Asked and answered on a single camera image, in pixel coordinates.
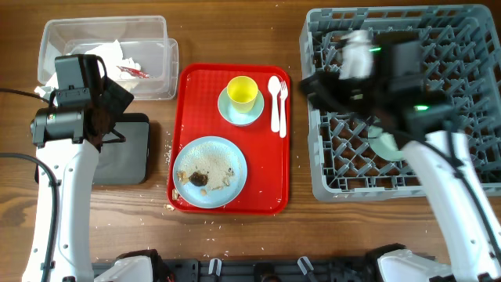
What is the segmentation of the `red ketchup packet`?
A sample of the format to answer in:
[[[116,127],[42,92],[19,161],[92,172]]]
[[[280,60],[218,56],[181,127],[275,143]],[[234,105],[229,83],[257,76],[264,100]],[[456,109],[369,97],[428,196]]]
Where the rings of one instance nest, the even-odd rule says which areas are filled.
[[[149,74],[144,73],[144,72],[142,72],[140,70],[136,70],[134,68],[122,67],[122,66],[117,66],[117,68],[120,69],[123,72],[126,72],[126,73],[130,74],[133,77],[136,77],[136,78],[150,78]]]

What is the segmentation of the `mint green bowl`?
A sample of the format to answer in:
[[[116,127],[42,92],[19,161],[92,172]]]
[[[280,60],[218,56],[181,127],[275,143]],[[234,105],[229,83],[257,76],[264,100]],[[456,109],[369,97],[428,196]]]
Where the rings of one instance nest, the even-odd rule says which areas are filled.
[[[384,132],[382,128],[374,125],[369,126],[368,142],[373,152],[386,161],[402,161],[404,159],[394,136]]]

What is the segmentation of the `yellow plastic cup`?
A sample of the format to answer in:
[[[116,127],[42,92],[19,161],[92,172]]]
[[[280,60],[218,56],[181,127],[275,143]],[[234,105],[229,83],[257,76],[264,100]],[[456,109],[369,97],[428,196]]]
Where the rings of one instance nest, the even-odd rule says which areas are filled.
[[[227,85],[227,93],[232,107],[239,113],[247,113],[253,107],[258,95],[258,85],[248,76],[237,76]]]

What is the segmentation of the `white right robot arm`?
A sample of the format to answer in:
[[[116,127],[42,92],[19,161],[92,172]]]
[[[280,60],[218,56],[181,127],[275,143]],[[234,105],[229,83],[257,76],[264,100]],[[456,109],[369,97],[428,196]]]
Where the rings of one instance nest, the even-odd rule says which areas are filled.
[[[392,134],[416,174],[438,222],[451,262],[447,274],[390,251],[377,260],[383,280],[497,281],[500,224],[470,159],[467,135],[444,92],[430,90],[421,67],[418,34],[365,30],[342,35],[338,72],[301,81],[314,108],[349,113]]]

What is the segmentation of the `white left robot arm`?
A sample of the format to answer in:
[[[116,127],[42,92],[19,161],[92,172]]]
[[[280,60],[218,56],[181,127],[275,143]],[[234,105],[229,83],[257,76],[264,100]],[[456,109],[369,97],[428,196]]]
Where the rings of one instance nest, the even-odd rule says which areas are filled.
[[[89,142],[52,141],[37,151],[58,186],[52,189],[45,171],[40,187],[32,252],[24,281],[92,281],[96,274],[89,251],[92,185],[135,185],[146,179],[150,120],[126,113],[117,122],[124,143],[105,137],[103,154]]]

